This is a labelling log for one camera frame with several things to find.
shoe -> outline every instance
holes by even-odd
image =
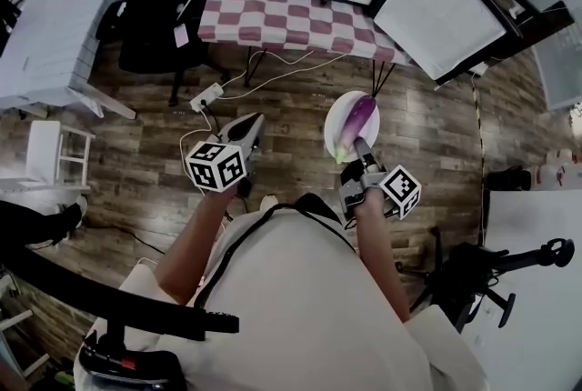
[[[269,208],[277,205],[279,201],[274,195],[265,195],[263,200],[261,200],[261,212],[266,212]]]
[[[81,226],[81,223],[83,223],[83,218],[85,218],[85,215],[87,213],[88,203],[87,199],[83,195],[79,195],[79,197],[76,198],[75,203],[79,206],[79,208],[81,208],[81,219],[79,220],[79,223],[77,223],[77,225],[75,226],[75,229],[77,229],[78,227]]]

power strip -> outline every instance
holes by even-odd
[[[200,113],[204,106],[202,105],[202,101],[206,102],[206,105],[210,105],[214,102],[219,96],[221,96],[225,91],[222,89],[222,86],[215,82],[210,87],[208,87],[204,92],[195,96],[192,100],[190,100],[190,106],[192,109],[197,113]]]

checkered tablecloth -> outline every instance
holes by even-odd
[[[320,0],[207,0],[198,36],[270,50],[319,50],[410,65],[358,6]]]

tripod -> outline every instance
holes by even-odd
[[[399,273],[420,276],[425,279],[426,288],[416,302],[410,307],[413,312],[429,296],[431,305],[443,309],[447,318],[460,333],[466,323],[473,320],[477,308],[471,314],[471,307],[476,296],[487,296],[503,310],[499,327],[503,327],[516,301],[516,295],[510,294],[506,300],[491,289],[491,282],[506,272],[526,268],[527,266],[566,266],[574,255],[574,242],[571,239],[552,239],[537,250],[523,254],[510,255],[508,250],[491,252],[483,246],[463,243],[455,246],[448,260],[443,261],[441,235],[437,227],[430,230],[436,240],[435,271],[432,273],[405,269],[396,263]]]

purple vegetable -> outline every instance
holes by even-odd
[[[336,162],[338,164],[344,163],[348,150],[354,144],[356,137],[359,136],[362,127],[366,125],[375,109],[376,100],[370,95],[362,96],[354,104],[336,144]]]

